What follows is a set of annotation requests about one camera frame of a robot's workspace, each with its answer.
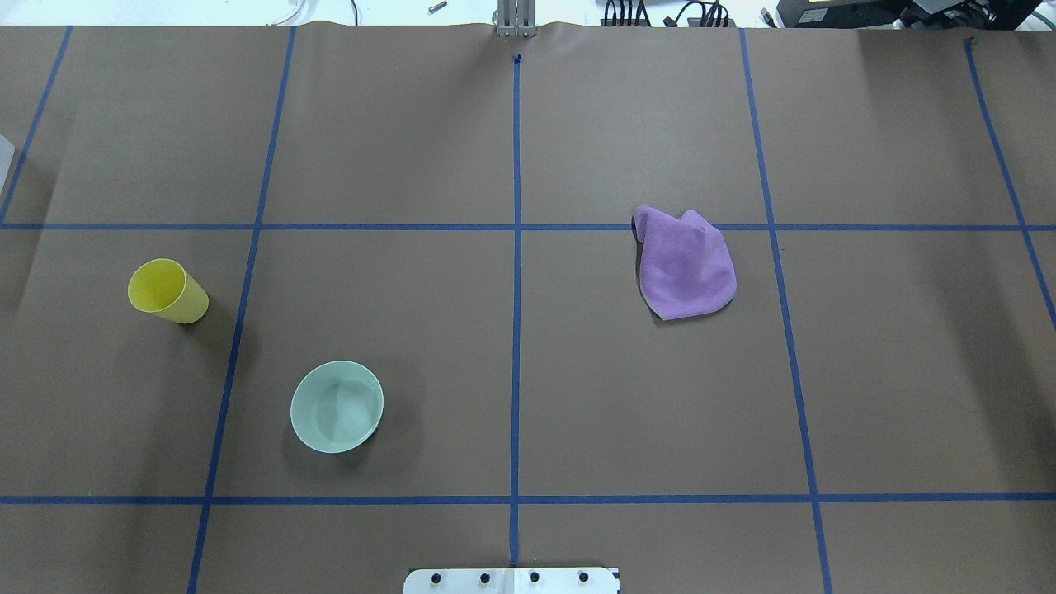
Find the aluminium frame post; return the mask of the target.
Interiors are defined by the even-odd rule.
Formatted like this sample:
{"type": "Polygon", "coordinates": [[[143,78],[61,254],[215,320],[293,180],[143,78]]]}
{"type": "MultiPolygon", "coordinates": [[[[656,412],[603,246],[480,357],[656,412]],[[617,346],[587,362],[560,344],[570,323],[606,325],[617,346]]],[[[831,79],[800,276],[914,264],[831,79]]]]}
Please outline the aluminium frame post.
{"type": "Polygon", "coordinates": [[[493,14],[499,38],[529,39],[538,34],[535,0],[498,0],[493,14]]]}

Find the yellow plastic cup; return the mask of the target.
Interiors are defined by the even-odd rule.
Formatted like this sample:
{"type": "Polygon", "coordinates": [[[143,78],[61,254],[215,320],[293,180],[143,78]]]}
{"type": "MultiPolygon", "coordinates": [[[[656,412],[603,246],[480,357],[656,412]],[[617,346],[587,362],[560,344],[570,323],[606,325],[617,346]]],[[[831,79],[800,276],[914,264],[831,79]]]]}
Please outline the yellow plastic cup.
{"type": "Polygon", "coordinates": [[[133,308],[178,324],[196,323],[206,315],[209,296],[177,261],[147,261],[129,278],[127,297],[133,308]]]}

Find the purple cloth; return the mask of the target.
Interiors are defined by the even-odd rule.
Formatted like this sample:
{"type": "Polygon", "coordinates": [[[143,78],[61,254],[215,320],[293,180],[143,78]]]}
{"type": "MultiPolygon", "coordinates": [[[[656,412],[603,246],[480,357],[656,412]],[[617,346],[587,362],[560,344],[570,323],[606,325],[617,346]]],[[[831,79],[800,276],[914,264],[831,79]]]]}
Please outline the purple cloth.
{"type": "Polygon", "coordinates": [[[680,217],[641,205],[634,211],[640,244],[640,293],[653,314],[675,321],[714,314],[737,293],[723,233],[696,210],[680,217]]]}

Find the mint green bowl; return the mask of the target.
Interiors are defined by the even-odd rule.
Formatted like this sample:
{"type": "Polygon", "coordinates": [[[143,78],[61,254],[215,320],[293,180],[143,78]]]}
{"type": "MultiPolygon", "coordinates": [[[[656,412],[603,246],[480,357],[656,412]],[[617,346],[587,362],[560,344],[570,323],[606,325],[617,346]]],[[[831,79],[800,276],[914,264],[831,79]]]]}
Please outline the mint green bowl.
{"type": "Polygon", "coordinates": [[[324,361],[290,401],[295,437],[320,454],[346,454],[376,432],[384,416],[384,388],[359,361],[324,361]]]}

